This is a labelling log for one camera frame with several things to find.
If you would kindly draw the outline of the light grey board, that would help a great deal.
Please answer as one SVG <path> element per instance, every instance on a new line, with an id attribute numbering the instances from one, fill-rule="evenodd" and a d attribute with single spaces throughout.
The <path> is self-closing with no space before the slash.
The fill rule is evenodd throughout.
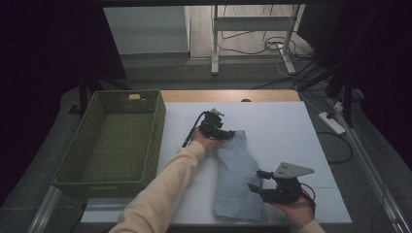
<path id="1" fill-rule="evenodd" d="M 104 13 L 120 54 L 189 52 L 189 7 L 119 7 Z"/>

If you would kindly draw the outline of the white metal stand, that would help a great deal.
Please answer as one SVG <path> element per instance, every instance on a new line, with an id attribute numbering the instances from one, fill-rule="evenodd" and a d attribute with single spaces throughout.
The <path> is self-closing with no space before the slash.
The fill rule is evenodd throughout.
<path id="1" fill-rule="evenodd" d="M 295 74 L 296 71 L 292 64 L 289 45 L 292 41 L 292 33 L 297 21 L 300 6 L 294 5 L 292 14 L 289 17 L 220 17 L 218 6 L 214 6 L 213 14 L 213 48 L 211 54 L 211 74 L 219 73 L 219 48 L 218 34 L 223 31 L 285 31 L 286 36 L 282 45 L 277 49 L 280 51 L 281 58 L 287 68 L 288 73 Z"/>

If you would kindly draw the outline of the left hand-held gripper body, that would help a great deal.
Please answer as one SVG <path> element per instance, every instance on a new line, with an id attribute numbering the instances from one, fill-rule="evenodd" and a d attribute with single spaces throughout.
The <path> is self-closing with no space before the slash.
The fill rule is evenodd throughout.
<path id="1" fill-rule="evenodd" d="M 201 134 L 206 138 L 226 138 L 227 133 L 222 130 L 222 117 L 223 114 L 216 109 L 207 111 L 199 126 Z"/>

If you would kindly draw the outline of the white power strip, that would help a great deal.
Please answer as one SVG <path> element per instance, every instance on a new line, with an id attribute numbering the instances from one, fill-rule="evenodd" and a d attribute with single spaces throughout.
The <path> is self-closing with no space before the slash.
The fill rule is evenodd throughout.
<path id="1" fill-rule="evenodd" d="M 346 130 L 332 118 L 332 115 L 323 112 L 318 114 L 318 118 L 325 123 L 335 134 L 341 135 L 346 132 Z"/>

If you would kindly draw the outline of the aluminium rail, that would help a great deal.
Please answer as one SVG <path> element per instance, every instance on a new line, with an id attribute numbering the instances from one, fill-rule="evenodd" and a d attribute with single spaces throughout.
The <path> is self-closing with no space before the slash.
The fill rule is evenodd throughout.
<path id="1" fill-rule="evenodd" d="M 332 108 L 335 103 L 328 98 L 327 101 Z M 408 222 L 405 214 L 397 204 L 395 197 L 390 192 L 388 186 L 384 183 L 383 177 L 379 174 L 376 166 L 369 157 L 364 145 L 361 142 L 361 137 L 357 134 L 354 127 L 350 127 L 343 118 L 343 111 L 336 112 L 335 118 L 339 124 L 346 130 L 345 135 L 353 144 L 358 161 L 363 171 L 365 172 L 372 189 L 374 190 L 380 202 L 380 207 L 385 211 L 391 225 L 396 233 L 412 233 L 412 224 Z"/>
<path id="2" fill-rule="evenodd" d="M 51 219 L 53 210 L 61 195 L 61 191 L 54 186 L 50 186 L 43 198 L 43 201 L 30 223 L 27 233 L 44 233 Z"/>

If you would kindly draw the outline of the person's left hand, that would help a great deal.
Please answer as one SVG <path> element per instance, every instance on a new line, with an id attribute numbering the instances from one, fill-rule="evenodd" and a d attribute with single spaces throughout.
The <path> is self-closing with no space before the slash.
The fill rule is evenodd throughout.
<path id="1" fill-rule="evenodd" d="M 198 128 L 195 128 L 190 140 L 192 142 L 197 142 L 199 143 L 205 150 L 209 149 L 211 146 L 215 144 L 222 143 L 223 140 L 216 140 L 216 139 L 210 139 L 205 137 Z"/>

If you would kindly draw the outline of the light blue tank top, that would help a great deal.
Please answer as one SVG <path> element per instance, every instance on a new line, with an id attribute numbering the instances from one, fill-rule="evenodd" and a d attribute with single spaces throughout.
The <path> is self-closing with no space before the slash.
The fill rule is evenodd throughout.
<path id="1" fill-rule="evenodd" d="M 238 130 L 227 141 L 212 147 L 218 159 L 217 186 L 213 204 L 216 218 L 234 221 L 267 221 L 261 197 L 249 185 L 262 187 L 258 163 L 250 155 L 244 130 Z"/>

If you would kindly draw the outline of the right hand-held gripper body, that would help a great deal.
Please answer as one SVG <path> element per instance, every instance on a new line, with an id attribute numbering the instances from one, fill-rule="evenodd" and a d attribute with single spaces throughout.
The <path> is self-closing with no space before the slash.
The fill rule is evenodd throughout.
<path id="1" fill-rule="evenodd" d="M 314 199 L 302 190 L 298 177 L 313 174 L 314 170 L 286 162 L 282 162 L 274 173 L 275 189 L 262 189 L 260 197 L 265 203 L 289 205 L 300 197 L 307 199 L 312 205 Z"/>

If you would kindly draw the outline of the black stand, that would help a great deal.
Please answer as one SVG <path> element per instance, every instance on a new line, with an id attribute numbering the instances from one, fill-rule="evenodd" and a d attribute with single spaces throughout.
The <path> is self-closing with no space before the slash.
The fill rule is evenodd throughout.
<path id="1" fill-rule="evenodd" d="M 79 97 L 80 105 L 73 105 L 69 110 L 69 114 L 80 115 L 81 117 L 83 117 L 87 108 L 87 83 L 86 78 L 83 76 L 79 77 Z"/>
<path id="2" fill-rule="evenodd" d="M 313 80 L 310 80 L 304 84 L 299 84 L 295 90 L 297 92 L 303 91 L 320 81 L 325 80 L 328 77 L 332 77 L 330 83 L 326 86 L 326 96 L 327 97 L 336 97 L 341 89 L 343 91 L 343 118 L 346 123 L 353 127 L 352 123 L 352 90 L 354 87 L 353 79 L 350 75 L 350 68 L 344 62 L 340 62 L 335 65 L 333 68 L 330 68 L 323 72 L 322 74 L 315 77 Z"/>

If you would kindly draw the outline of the person's right hand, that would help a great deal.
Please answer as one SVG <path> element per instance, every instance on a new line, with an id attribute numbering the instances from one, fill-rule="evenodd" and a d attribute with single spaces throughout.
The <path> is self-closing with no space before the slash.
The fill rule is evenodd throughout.
<path id="1" fill-rule="evenodd" d="M 281 210 L 297 228 L 302 228 L 315 219 L 312 205 L 304 197 L 289 205 L 273 204 L 273 207 Z"/>

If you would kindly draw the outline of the dark curtain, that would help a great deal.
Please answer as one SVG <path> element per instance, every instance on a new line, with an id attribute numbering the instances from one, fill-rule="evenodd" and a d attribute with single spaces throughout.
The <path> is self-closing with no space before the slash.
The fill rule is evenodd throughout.
<path id="1" fill-rule="evenodd" d="M 297 35 L 326 67 L 341 66 L 326 93 L 359 89 L 362 110 L 412 169 L 412 0 L 309 4 Z"/>
<path id="2" fill-rule="evenodd" d="M 94 0 L 0 0 L 0 204 L 45 140 L 60 98 L 81 78 L 125 77 Z"/>

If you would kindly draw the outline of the green woven basket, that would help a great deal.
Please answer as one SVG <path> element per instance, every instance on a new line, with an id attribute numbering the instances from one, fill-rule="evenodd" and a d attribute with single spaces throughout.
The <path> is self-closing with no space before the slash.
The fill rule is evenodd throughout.
<path id="1" fill-rule="evenodd" d="M 73 198 L 125 198 L 155 178 L 166 108 L 159 90 L 96 91 L 52 185 Z"/>

